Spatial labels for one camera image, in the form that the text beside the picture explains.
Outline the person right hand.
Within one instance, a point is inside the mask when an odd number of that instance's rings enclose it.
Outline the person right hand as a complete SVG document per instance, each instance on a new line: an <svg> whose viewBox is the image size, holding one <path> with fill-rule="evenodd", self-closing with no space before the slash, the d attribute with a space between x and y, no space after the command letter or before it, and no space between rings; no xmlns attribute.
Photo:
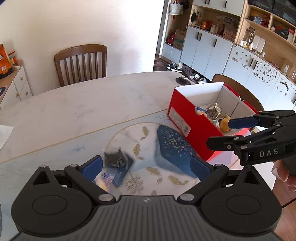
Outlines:
<svg viewBox="0 0 296 241"><path fill-rule="evenodd" d="M273 168L271 170L274 176L281 180L286 186L289 192L295 192L296 189L296 178L290 175L287 166L283 161L277 160L273 163Z"/></svg>

